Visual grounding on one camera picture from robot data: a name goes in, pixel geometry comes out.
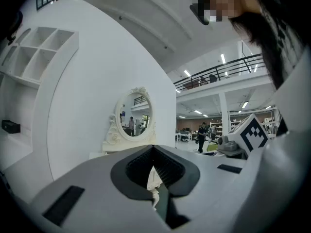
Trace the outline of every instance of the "white mirror frame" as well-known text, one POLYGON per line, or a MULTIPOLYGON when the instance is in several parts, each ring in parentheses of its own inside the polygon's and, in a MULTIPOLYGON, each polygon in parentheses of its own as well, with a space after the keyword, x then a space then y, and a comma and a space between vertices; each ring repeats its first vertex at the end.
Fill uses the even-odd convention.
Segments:
POLYGON ((145 87, 135 88, 123 95, 115 108, 115 113, 110 116, 110 128, 106 134, 105 141, 103 142, 103 152, 114 152, 138 147, 142 145, 156 143, 156 122, 155 112, 150 100, 150 96, 145 87), (119 114, 123 107, 124 101, 133 93, 144 96, 150 107, 150 121, 146 130, 139 136, 129 136, 122 128, 119 114))

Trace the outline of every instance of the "oval mirror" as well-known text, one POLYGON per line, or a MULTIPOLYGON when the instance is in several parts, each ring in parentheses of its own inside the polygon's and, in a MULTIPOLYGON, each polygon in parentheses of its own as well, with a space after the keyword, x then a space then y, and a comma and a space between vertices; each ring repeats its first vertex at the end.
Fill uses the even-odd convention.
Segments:
POLYGON ((128 95, 120 110, 120 122, 123 130, 131 137, 139 136, 150 125, 150 104, 139 93, 128 95))

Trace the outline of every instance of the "ceiling light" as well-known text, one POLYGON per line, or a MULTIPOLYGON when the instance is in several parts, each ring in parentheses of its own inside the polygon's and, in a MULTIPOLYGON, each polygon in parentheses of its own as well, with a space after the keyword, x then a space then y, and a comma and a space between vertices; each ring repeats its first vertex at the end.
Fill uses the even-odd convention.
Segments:
POLYGON ((224 56, 224 54, 222 53, 220 56, 221 56, 221 58, 223 60, 223 64, 225 64, 225 56, 224 56))
POLYGON ((188 73, 187 70, 184 70, 184 72, 188 75, 188 77, 191 77, 190 73, 188 73))
POLYGON ((242 106, 242 109, 244 109, 247 106, 248 102, 245 102, 242 106))

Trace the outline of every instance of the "metal railing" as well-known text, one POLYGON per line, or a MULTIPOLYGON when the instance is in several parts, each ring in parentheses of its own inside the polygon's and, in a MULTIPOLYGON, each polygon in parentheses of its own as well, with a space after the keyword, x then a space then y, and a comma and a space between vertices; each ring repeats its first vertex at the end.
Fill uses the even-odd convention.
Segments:
POLYGON ((175 82, 174 85, 178 91, 189 90, 230 78, 234 74, 256 72, 258 68, 263 67, 265 68, 266 65, 263 61, 262 54, 256 54, 198 72, 188 78, 175 82))
POLYGON ((140 103, 144 103, 146 101, 146 98, 141 96, 139 98, 134 99, 134 106, 140 103))

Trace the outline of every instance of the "black rectangular slot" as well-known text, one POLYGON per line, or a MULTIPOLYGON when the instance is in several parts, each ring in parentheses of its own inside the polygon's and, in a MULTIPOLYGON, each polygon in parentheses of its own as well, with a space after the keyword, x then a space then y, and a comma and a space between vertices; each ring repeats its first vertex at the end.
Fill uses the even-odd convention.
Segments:
POLYGON ((84 190, 84 188, 72 185, 52 204, 43 216, 57 226, 60 226, 84 190))
POLYGON ((228 171, 228 172, 232 172, 232 173, 237 173, 239 174, 242 170, 242 168, 240 167, 236 167, 236 166, 228 166, 225 164, 221 164, 219 165, 217 168, 228 171))

